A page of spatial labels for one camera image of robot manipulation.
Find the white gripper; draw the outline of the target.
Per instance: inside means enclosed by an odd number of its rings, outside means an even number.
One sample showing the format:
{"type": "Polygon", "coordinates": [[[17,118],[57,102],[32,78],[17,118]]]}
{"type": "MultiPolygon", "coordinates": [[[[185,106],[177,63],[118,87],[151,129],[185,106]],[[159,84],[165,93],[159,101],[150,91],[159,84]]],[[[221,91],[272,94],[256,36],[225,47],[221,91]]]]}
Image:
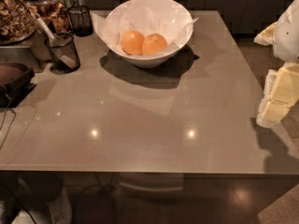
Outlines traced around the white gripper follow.
{"type": "Polygon", "coordinates": [[[277,71],[270,69],[265,79],[263,99],[256,122],[274,128],[299,101],[299,0],[293,0],[279,17],[254,37],[254,42],[272,46],[274,55],[284,63],[277,71]]]}

